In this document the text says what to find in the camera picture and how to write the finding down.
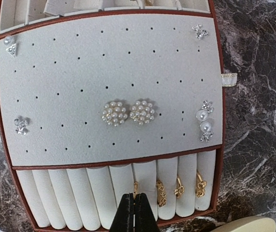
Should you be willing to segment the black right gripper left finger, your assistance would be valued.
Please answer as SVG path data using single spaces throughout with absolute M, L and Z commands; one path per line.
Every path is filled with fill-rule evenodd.
M 109 232 L 134 232 L 134 204 L 133 193 L 122 196 Z

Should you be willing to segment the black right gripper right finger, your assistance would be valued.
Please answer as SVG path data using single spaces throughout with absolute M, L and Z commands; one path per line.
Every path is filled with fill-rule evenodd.
M 160 232 L 145 193 L 141 193 L 136 196 L 134 213 L 135 232 Z

